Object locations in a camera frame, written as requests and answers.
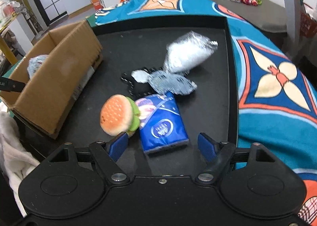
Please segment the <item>red basket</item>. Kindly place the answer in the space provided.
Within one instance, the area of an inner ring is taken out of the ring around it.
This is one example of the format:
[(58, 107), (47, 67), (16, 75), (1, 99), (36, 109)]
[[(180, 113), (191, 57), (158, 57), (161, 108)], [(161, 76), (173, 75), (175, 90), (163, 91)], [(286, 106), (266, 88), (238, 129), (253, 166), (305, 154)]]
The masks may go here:
[(310, 15), (311, 6), (303, 3), (300, 11), (300, 35), (312, 38), (316, 35), (316, 20)]

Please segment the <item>blue patterned blanket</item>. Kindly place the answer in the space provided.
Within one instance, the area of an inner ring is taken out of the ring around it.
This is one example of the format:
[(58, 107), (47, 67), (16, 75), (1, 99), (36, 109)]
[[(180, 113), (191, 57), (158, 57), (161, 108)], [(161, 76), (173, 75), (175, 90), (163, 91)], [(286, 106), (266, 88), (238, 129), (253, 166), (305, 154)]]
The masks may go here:
[(227, 19), (239, 85), (238, 145), (264, 144), (303, 179), (299, 217), (316, 225), (316, 90), (277, 46), (212, 0), (128, 0), (96, 11), (95, 23), (174, 14)]

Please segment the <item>green cloth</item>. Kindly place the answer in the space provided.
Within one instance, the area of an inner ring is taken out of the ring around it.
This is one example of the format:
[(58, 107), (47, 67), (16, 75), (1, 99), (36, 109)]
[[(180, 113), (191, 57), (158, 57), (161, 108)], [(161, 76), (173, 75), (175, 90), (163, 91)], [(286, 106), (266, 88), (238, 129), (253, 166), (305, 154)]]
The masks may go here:
[(87, 20), (91, 28), (96, 27), (96, 19), (94, 15), (87, 16), (85, 19)]

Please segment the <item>black dotted soft pouch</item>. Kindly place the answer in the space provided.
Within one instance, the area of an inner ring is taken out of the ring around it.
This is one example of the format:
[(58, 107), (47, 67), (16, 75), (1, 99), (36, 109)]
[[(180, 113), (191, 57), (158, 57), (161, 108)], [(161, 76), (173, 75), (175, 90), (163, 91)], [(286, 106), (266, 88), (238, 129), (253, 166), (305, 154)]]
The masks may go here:
[(155, 90), (148, 83), (148, 77), (155, 72), (154, 68), (148, 69), (146, 67), (123, 72), (121, 74), (121, 81), (127, 85), (129, 94), (135, 99), (143, 98), (152, 94), (156, 94)]

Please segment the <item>brown cardboard box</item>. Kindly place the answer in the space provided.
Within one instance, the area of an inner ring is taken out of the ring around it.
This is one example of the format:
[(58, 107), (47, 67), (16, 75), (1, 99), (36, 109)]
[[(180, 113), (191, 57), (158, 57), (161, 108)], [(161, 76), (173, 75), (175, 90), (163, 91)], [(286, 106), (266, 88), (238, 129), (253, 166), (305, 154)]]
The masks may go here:
[[(72, 106), (103, 60), (102, 46), (87, 20), (50, 30), (9, 76), (25, 83), (20, 93), (1, 92), (1, 100), (24, 124), (55, 139)], [(49, 55), (32, 79), (27, 67)]]

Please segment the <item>hamburger plush toy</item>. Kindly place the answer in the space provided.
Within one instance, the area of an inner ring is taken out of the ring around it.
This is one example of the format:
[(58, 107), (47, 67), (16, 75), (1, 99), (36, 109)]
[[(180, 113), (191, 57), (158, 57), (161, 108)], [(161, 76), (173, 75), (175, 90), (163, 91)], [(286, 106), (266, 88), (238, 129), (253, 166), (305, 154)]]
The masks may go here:
[(131, 137), (140, 126), (139, 116), (139, 108), (131, 98), (116, 94), (104, 103), (99, 123), (103, 131), (110, 136), (124, 132)]

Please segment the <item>white towel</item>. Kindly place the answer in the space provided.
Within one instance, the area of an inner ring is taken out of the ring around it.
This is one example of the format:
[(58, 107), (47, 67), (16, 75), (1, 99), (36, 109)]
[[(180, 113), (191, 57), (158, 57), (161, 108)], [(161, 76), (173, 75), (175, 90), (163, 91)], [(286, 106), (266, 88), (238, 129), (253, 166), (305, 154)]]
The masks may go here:
[(20, 201), (18, 190), (40, 162), (22, 146), (16, 121), (9, 113), (1, 112), (1, 169), (9, 180), (16, 204), (23, 217), (27, 215)]

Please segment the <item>grey bench cushion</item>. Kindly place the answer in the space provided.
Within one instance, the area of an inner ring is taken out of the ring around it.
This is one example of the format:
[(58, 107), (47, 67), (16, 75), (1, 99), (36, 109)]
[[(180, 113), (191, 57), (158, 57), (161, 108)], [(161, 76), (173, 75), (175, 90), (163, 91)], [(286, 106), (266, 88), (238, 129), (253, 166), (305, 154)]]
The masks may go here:
[(287, 32), (286, 9), (270, 0), (262, 0), (259, 6), (248, 6), (229, 0), (212, 0), (244, 18), (258, 29), (270, 33)]

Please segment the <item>black shallow tray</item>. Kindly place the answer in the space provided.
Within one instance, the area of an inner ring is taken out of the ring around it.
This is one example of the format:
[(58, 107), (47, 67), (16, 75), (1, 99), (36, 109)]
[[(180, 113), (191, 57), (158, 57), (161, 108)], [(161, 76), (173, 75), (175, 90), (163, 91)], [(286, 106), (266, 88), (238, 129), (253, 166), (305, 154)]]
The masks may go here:
[(118, 160), (129, 175), (197, 175), (206, 165), (198, 135), (237, 141), (238, 93), (227, 19), (207, 15), (154, 16), (96, 26), (100, 66), (67, 116), (57, 138), (17, 120), (23, 146), (44, 160), (61, 144), (108, 143), (100, 110), (115, 94), (140, 99), (172, 93), (188, 135), (186, 144), (144, 151), (135, 133)]

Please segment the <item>blue tissue pack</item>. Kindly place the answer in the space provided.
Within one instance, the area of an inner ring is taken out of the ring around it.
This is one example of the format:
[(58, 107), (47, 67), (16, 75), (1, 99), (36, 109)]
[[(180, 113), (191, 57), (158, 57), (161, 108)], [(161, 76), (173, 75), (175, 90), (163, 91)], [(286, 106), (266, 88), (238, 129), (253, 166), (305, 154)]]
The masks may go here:
[(186, 129), (174, 95), (170, 92), (138, 99), (140, 139), (144, 153), (154, 153), (186, 145)]

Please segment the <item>red small toy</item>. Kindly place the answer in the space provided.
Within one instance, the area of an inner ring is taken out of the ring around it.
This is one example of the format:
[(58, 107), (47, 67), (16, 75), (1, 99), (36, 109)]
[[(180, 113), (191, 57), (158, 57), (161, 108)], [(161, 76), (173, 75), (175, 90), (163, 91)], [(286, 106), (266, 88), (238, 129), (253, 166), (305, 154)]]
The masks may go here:
[(248, 6), (258, 6), (257, 0), (241, 0), (241, 2)]

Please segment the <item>yellow metal shelf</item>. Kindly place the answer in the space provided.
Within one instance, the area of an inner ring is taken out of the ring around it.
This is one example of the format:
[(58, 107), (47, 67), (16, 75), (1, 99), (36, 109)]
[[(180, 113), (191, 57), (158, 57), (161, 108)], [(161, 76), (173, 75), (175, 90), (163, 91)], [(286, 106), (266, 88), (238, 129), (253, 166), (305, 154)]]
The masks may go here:
[(13, 54), (6, 41), (2, 37), (2, 33), (8, 26), (17, 18), (16, 16), (12, 16), (10, 19), (6, 20), (4, 23), (1, 23), (1, 32), (0, 32), (0, 47), (6, 59), (10, 62), (11, 65), (14, 65), (18, 62), (18, 59)]

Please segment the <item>grey totoro plush toy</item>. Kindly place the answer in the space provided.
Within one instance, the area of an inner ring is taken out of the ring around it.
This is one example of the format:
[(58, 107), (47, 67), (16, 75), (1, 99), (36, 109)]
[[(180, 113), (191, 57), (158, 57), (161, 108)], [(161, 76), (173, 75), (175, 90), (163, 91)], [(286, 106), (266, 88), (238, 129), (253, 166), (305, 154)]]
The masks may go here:
[(158, 94), (189, 95), (197, 89), (197, 85), (186, 77), (161, 70), (151, 73), (148, 83)]

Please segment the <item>grey round plush toy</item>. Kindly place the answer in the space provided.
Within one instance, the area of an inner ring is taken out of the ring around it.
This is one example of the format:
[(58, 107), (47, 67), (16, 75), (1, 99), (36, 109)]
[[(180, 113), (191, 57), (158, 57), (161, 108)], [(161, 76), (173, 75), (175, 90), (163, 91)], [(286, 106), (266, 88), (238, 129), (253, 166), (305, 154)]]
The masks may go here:
[(29, 60), (29, 64), (27, 67), (27, 73), (29, 75), (29, 78), (32, 79), (35, 73), (39, 70), (39, 68), (42, 66), (42, 64), (45, 62), (45, 60), (48, 58), (49, 55), (38, 55), (36, 57), (33, 57)]

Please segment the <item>orange cardboard box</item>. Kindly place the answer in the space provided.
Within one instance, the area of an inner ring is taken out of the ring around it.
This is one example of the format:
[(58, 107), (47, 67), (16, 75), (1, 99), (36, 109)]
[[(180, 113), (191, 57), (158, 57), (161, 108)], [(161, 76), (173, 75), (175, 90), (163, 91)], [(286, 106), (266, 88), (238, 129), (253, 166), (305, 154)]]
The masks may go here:
[(93, 4), (94, 9), (96, 11), (104, 8), (103, 5), (102, 5), (102, 1), (101, 0), (91, 0), (91, 3)]

